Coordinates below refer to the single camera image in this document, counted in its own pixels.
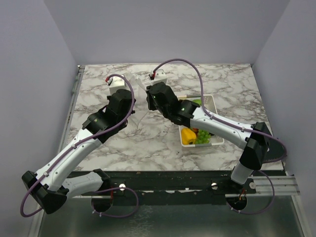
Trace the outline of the clear zip top bag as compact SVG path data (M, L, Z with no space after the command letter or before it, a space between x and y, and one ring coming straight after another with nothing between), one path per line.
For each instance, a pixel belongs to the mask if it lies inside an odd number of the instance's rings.
M147 98L146 88L140 78L130 73L124 74L124 77L131 84L134 91L134 96L136 99L135 104L134 104L135 113L130 116L129 120L132 121L136 125L137 128L139 128L141 121L145 118L145 116L149 112L148 102L146 100Z

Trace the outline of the yellow bell pepper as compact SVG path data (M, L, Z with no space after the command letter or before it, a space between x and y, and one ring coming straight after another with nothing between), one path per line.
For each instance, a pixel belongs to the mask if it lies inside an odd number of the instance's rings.
M181 141L183 145L195 144L196 139L196 134L190 128L183 128L181 130Z

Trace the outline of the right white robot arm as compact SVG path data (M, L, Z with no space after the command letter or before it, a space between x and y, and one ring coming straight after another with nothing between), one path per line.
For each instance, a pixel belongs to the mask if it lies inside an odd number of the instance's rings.
M227 180L230 192L240 192L252 172L261 169L269 148L269 130L265 123L239 123L211 113L198 103L178 99L164 82L148 86L146 94L149 110L158 110L176 125L201 129L222 137L243 150Z

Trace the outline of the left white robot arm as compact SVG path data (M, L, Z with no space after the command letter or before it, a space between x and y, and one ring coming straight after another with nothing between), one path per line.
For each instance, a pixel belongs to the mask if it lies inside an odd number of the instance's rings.
M69 175L92 151L127 126L133 113L135 96L127 89L118 89L108 96L108 104L88 116L71 142L50 162L36 172L26 171L22 181L27 195L40 205L46 214L60 209L67 199L89 192L99 195L109 189L109 177L101 169L86 175Z

